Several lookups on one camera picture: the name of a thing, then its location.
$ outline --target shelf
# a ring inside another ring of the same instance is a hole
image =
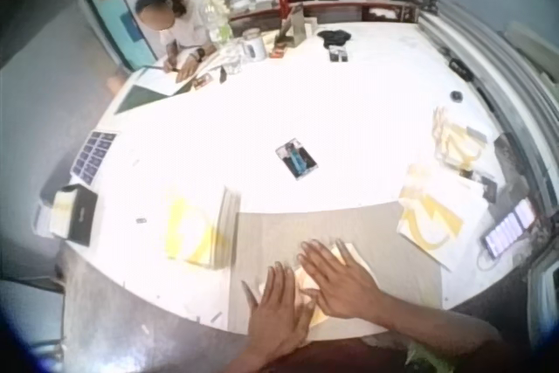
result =
[[[413,3],[403,2],[399,0],[308,0],[306,2],[290,3],[293,7],[299,3],[303,3],[303,7],[309,9],[334,8],[344,6],[414,6]]]
[[[271,9],[263,9],[263,10],[251,10],[248,12],[241,12],[241,13],[232,13],[229,15],[230,21],[237,21],[239,19],[245,19],[247,17],[260,17],[264,15],[272,15],[275,13],[280,13],[280,7],[275,6]]]

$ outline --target dark hair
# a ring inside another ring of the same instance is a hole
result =
[[[167,3],[167,1],[168,0],[136,0],[135,11],[137,14],[140,14],[140,12],[146,9],[148,6],[157,6],[161,8],[164,4]],[[184,6],[182,0],[170,1],[172,3],[171,9],[173,10],[173,12],[175,12],[175,15],[180,17],[181,15],[184,15],[186,13],[186,6]]]

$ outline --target hand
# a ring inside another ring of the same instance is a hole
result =
[[[193,56],[189,56],[184,62],[183,67],[181,67],[181,70],[178,71],[178,74],[176,76],[176,83],[188,79],[196,72],[197,68],[198,62]]]
[[[340,240],[336,241],[345,265],[329,249],[314,240],[303,242],[299,261],[320,290],[301,290],[314,297],[319,308],[336,318],[361,318],[378,323],[385,294],[358,264]]]
[[[173,72],[176,69],[176,56],[168,56],[163,62],[163,71],[166,73]]]
[[[258,304],[251,289],[243,282],[251,309],[247,353],[262,366],[295,351],[307,338],[313,317],[314,300],[295,308],[295,275],[291,268],[276,263],[268,268],[266,288]]]

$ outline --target white table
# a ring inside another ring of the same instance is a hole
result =
[[[137,78],[132,75],[97,127],[119,136],[92,185],[99,194],[92,243],[72,247],[144,300],[227,329],[234,315],[228,313],[230,269],[212,272],[169,262],[148,228],[134,223],[145,212],[160,217],[169,188],[207,191],[225,184],[241,192],[246,213],[390,203],[397,200],[409,164],[432,154],[436,106],[476,121],[490,142],[500,134],[477,95],[416,25],[322,28],[352,34],[348,63],[330,63],[322,39],[312,37],[283,59],[244,66],[222,86],[212,83],[114,114]],[[454,90],[464,94],[461,104],[451,101]],[[275,155],[292,138],[319,165],[299,182]],[[503,185],[496,159],[487,165]],[[485,218],[480,234],[491,223]],[[441,268],[443,308],[473,297],[513,268],[512,257],[505,256],[491,272],[482,272],[479,240],[470,247],[457,270]]]

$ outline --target white shirt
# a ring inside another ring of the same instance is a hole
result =
[[[198,47],[210,40],[202,18],[205,0],[184,0],[184,3],[186,13],[176,17],[173,26],[159,31],[163,45],[176,41],[182,48]]]

